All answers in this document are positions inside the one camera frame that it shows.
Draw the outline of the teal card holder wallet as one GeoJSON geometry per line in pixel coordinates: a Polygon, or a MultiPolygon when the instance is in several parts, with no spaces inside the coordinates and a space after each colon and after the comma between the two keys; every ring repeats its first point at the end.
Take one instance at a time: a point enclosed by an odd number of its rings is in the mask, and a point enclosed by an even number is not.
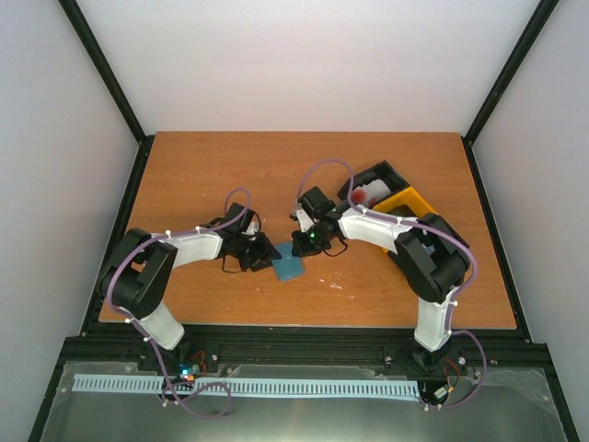
{"type": "Polygon", "coordinates": [[[305,272],[303,261],[293,255],[293,243],[283,242],[274,245],[279,256],[271,260],[272,268],[280,282],[292,280],[305,272]]]}

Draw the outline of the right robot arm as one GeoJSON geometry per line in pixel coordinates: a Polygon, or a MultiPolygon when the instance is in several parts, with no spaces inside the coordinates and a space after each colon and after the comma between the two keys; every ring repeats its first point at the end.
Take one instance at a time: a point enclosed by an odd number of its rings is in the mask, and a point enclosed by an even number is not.
{"type": "Polygon", "coordinates": [[[452,335],[458,295],[478,274],[469,246],[434,213],[422,217],[377,212],[348,200],[335,204],[315,186],[295,203],[293,255],[327,254],[331,242],[362,241],[389,252],[418,297],[415,341],[436,352],[452,335]]]}

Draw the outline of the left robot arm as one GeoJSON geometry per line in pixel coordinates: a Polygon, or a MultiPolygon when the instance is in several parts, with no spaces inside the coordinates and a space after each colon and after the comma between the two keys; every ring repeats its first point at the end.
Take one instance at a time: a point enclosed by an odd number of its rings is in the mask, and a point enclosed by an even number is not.
{"type": "Polygon", "coordinates": [[[160,361],[171,370],[185,368],[191,347],[184,328],[164,302],[173,270],[200,261],[237,260],[241,272],[264,270],[281,258],[261,231],[258,214],[237,203],[224,217],[192,230],[163,234],[135,227],[122,237],[98,276],[98,292],[107,305],[156,343],[160,361]]]}

